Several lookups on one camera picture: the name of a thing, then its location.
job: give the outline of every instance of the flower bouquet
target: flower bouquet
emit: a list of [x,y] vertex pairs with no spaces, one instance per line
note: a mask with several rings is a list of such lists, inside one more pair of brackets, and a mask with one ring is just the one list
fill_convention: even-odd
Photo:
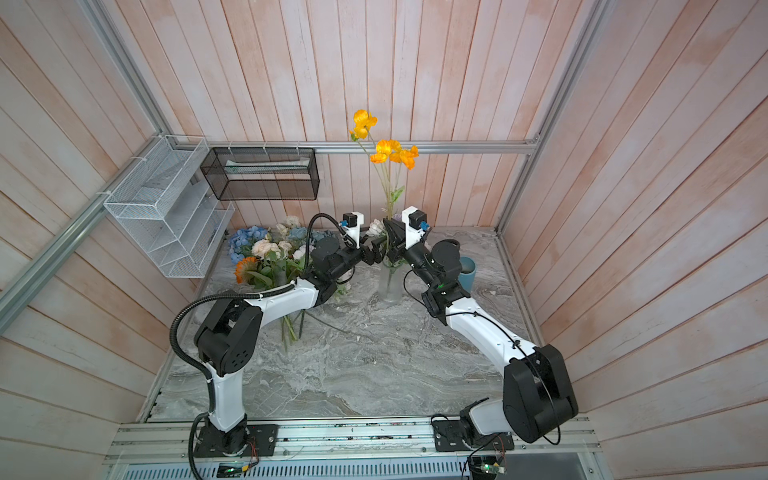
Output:
[[[397,202],[406,189],[404,185],[399,185],[400,172],[403,165],[408,170],[412,170],[415,167],[416,162],[414,158],[419,156],[419,149],[414,145],[410,150],[406,150],[401,147],[400,142],[397,140],[380,140],[376,144],[376,152],[368,152],[365,145],[360,141],[373,140],[370,131],[371,128],[376,126],[377,119],[368,111],[358,110],[353,120],[355,121],[355,127],[349,131],[349,135],[352,141],[356,141],[366,152],[376,169],[376,174],[386,196],[385,217],[390,220],[393,217],[397,218],[398,214],[394,214],[395,202]],[[389,258],[384,258],[379,276],[379,302],[381,304],[392,306],[400,302],[403,293],[402,283],[406,276],[406,269],[400,267],[404,263],[404,260],[391,263]]]
[[[321,239],[334,235],[330,230],[308,232],[298,217],[288,217],[275,227],[241,228],[229,240],[229,253],[238,283],[251,285],[255,291],[286,285],[301,275],[306,265],[306,236],[310,252]],[[286,331],[291,342],[298,340],[288,316],[283,317],[283,342]]]

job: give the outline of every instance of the yellow poppy flower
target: yellow poppy flower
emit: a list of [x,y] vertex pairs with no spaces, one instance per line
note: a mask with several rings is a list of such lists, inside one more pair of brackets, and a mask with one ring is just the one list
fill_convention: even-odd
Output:
[[355,128],[349,131],[353,140],[367,138],[369,130],[373,128],[378,121],[376,117],[372,117],[370,112],[365,110],[358,110],[355,112],[353,120],[355,121]]
[[389,155],[389,159],[396,164],[399,164],[402,162],[401,153],[402,153],[402,147],[400,147],[400,142],[397,140],[390,140],[389,146],[392,148],[392,154]]
[[398,141],[390,140],[389,143],[397,144],[396,147],[392,147],[392,154],[389,155],[389,159],[397,164],[402,162],[408,170],[413,170],[416,166],[413,159],[419,156],[419,148],[414,145],[411,150],[403,150]]
[[374,164],[383,164],[386,159],[389,158],[389,154],[392,153],[392,146],[386,140],[379,140],[376,144],[376,153],[371,155],[371,161]]

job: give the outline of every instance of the orange flower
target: orange flower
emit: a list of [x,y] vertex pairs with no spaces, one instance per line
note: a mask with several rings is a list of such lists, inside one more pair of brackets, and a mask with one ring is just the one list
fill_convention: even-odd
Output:
[[392,145],[392,154],[389,155],[389,159],[396,164],[402,162],[408,170],[413,170],[416,166],[416,162],[413,159],[419,156],[419,148],[414,145],[411,147],[411,150],[403,150],[400,147],[400,142],[396,140],[390,140],[389,144]]
[[248,283],[248,280],[253,276],[248,273],[249,270],[255,270],[259,264],[259,260],[256,257],[245,257],[241,261],[237,262],[235,267],[235,277],[238,283]]
[[355,121],[355,128],[349,131],[352,135],[352,139],[355,141],[358,138],[367,138],[368,132],[376,125],[378,119],[371,116],[371,113],[366,110],[358,110],[353,117]]
[[386,159],[389,158],[389,154],[392,153],[392,146],[386,140],[380,140],[376,144],[376,153],[371,155],[371,161],[374,164],[383,164]]

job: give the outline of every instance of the gray marble surface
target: gray marble surface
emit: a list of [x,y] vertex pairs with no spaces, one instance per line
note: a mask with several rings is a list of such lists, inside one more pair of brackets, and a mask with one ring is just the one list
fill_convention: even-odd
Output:
[[[449,237],[461,242],[462,255],[477,264],[473,297],[510,330],[529,338],[495,234],[434,232],[430,243]],[[235,282],[226,244],[214,269],[204,294],[247,290]],[[396,306],[381,308],[378,280],[379,266],[361,263],[346,295],[310,310],[343,332],[307,316],[301,339],[286,352],[281,322],[262,327],[243,374],[249,418],[456,414],[480,398],[501,398],[502,376],[467,339],[407,296]],[[407,285],[416,296],[424,290],[414,274]],[[210,305],[197,309],[180,342],[193,356],[197,349],[192,339]],[[298,333],[299,321],[294,325]],[[149,421],[191,419],[206,407],[204,377],[176,358]]]

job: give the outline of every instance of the teal cup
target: teal cup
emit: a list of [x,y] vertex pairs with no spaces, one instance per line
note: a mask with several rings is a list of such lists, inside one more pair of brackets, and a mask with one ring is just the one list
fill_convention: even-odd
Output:
[[461,257],[459,261],[462,263],[462,272],[458,275],[458,282],[462,285],[464,290],[471,292],[472,284],[475,282],[477,266],[475,265],[475,261],[469,257]]

